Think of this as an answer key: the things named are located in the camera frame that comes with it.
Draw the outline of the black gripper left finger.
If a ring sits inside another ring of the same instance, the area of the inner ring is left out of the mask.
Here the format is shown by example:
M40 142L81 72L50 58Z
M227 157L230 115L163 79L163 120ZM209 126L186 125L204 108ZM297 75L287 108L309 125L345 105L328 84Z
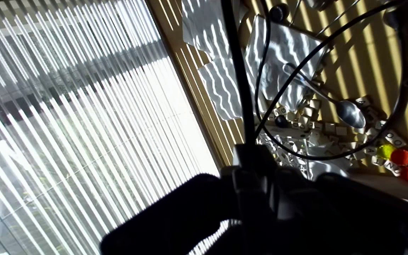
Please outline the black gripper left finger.
M108 232L102 255L187 255L236 217L230 177L197 174Z

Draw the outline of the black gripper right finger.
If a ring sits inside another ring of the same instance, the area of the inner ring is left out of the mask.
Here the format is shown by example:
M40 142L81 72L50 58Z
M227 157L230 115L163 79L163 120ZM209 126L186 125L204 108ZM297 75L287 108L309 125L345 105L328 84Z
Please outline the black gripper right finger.
M311 186L331 205L309 244L314 255L408 255L408 201L338 174Z

